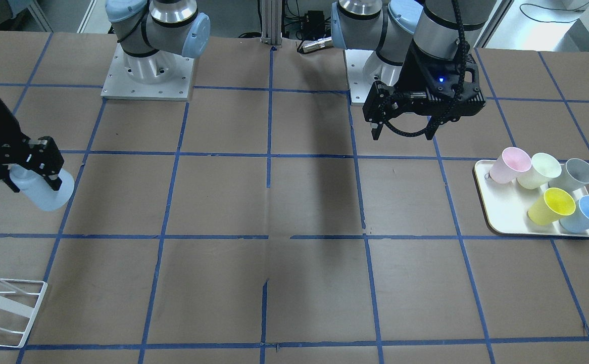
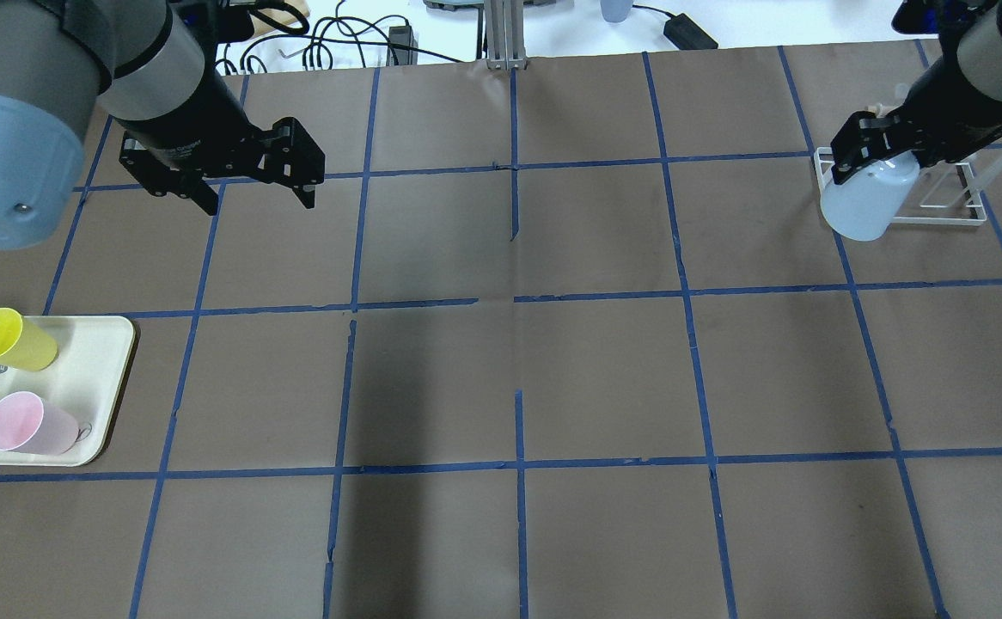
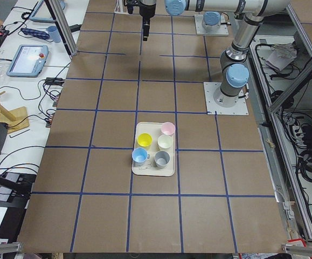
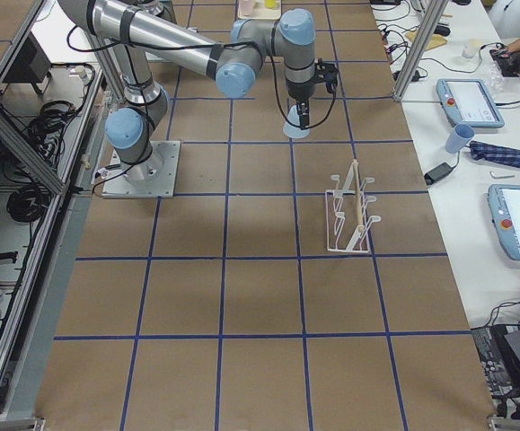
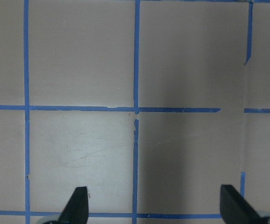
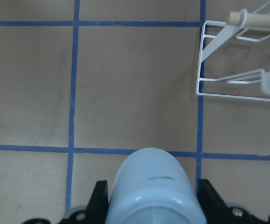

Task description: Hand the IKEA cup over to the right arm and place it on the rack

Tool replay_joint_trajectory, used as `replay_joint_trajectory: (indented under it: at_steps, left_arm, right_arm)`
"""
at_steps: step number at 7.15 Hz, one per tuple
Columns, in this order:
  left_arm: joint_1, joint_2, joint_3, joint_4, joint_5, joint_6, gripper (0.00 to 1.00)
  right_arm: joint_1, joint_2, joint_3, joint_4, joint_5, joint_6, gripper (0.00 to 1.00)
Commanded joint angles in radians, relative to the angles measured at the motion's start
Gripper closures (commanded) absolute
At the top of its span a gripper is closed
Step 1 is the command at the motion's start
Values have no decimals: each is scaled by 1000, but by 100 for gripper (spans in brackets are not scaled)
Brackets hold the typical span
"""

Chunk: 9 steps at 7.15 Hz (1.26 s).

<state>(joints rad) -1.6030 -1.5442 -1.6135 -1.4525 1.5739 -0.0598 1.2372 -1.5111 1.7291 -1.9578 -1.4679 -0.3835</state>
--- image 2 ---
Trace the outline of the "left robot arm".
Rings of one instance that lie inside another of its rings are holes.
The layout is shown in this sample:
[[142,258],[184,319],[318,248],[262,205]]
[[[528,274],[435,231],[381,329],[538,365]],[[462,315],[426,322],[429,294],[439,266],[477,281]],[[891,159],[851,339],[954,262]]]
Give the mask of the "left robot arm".
[[86,158],[93,111],[124,130],[119,160],[154,196],[214,215],[209,180],[292,189],[306,208],[325,180],[323,151],[288,117],[250,123],[215,68],[216,46],[245,40],[284,1],[0,1],[0,250],[54,234]]

